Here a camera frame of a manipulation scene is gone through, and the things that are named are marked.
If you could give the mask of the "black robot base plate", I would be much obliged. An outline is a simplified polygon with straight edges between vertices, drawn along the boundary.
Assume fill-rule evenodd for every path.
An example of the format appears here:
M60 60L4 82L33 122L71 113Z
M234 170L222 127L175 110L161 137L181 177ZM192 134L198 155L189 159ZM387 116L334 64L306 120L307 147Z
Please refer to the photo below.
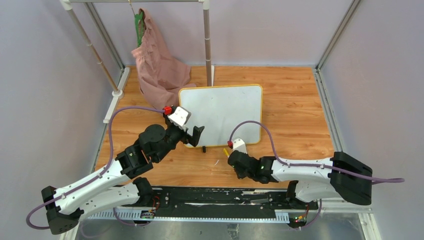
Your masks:
M147 204L103 210L93 220L147 222L276 223L305 226L320 205L291 202L285 189L156 186Z

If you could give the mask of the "white marker pen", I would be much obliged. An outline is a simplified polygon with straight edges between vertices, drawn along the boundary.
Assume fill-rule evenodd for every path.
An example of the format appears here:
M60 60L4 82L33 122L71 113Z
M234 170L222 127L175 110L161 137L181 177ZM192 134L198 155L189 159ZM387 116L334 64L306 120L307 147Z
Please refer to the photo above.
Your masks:
M230 156L228 150L226 148L223 149L223 153L225 154L225 156L228 158Z

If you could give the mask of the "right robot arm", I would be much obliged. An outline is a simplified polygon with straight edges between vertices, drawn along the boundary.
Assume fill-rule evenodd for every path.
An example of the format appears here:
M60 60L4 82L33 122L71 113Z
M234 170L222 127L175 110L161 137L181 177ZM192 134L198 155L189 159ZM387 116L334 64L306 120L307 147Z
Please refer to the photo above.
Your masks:
M372 203L373 170L345 152L318 160L290 160L274 156L260 159L235 150L228 158L239 179L250 178L261 184L289 182L286 204L298 209L313 200L342 198L361 206Z

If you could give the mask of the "yellow framed whiteboard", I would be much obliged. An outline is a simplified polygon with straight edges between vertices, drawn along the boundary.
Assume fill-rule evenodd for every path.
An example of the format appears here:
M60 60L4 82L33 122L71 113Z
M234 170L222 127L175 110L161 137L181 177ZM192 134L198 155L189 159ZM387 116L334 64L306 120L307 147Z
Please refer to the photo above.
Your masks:
M261 140L263 88L259 84L183 88L179 105L189 111L189 133L204 127L198 147L225 146L229 139L247 144Z

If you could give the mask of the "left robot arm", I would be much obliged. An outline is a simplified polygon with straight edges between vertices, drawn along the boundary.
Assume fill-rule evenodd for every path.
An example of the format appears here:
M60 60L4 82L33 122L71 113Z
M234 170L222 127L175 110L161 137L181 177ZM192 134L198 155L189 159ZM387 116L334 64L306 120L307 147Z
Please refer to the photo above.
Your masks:
M179 142L197 146L204 130L204 126L194 126L189 134L186 117L169 115L164 119L166 126L149 125L110 165L69 186L47 186L41 191L53 235L71 230L95 213L122 205L146 207L154 201L153 188L141 175L152 170L153 164L159 163Z

